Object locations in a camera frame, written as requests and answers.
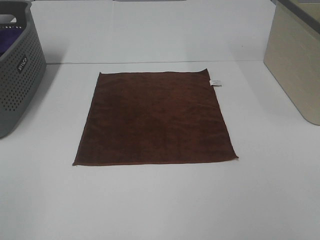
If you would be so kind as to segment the purple cloth in basket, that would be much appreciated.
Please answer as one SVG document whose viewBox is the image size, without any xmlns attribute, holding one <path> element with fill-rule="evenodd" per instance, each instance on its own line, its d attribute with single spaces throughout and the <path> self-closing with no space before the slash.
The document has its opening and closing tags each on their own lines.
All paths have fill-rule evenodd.
<svg viewBox="0 0 320 240">
<path fill-rule="evenodd" d="M 0 30 L 0 56 L 3 56 L 12 45 L 17 45 L 23 39 L 23 28 L 4 28 Z"/>
</svg>

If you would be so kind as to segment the brown square towel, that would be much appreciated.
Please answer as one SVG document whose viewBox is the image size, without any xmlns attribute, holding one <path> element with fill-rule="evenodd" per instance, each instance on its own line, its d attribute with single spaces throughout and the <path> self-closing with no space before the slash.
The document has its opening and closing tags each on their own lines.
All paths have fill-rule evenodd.
<svg viewBox="0 0 320 240">
<path fill-rule="evenodd" d="M 100 73 L 76 166 L 235 160 L 207 69 Z"/>
</svg>

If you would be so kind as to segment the white towel care label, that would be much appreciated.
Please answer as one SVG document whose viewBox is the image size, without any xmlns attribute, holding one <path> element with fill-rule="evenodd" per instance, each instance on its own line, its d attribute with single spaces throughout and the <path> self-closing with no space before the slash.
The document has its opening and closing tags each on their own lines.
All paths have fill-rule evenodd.
<svg viewBox="0 0 320 240">
<path fill-rule="evenodd" d="M 213 86 L 213 87 L 222 87 L 223 86 L 222 82 L 218 79 L 211 79 L 209 81 L 209 83 L 210 83 L 210 86 Z"/>
</svg>

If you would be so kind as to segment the beige storage bin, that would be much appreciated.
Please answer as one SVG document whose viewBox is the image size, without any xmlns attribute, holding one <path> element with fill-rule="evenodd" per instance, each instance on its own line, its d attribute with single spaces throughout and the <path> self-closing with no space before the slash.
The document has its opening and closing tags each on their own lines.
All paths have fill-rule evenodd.
<svg viewBox="0 0 320 240">
<path fill-rule="evenodd" d="M 320 123 L 320 2 L 278 0 L 264 64 L 308 122 Z"/>
</svg>

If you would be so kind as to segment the grey perforated laundry basket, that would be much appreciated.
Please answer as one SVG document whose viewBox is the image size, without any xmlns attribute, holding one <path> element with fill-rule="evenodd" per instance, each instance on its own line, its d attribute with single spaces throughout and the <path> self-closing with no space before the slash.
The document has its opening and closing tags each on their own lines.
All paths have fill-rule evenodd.
<svg viewBox="0 0 320 240">
<path fill-rule="evenodd" d="M 0 30 L 20 35 L 0 57 L 0 136 L 10 134 L 32 101 L 46 70 L 46 60 L 31 13 L 31 1 L 2 0 L 0 13 L 16 21 Z"/>
</svg>

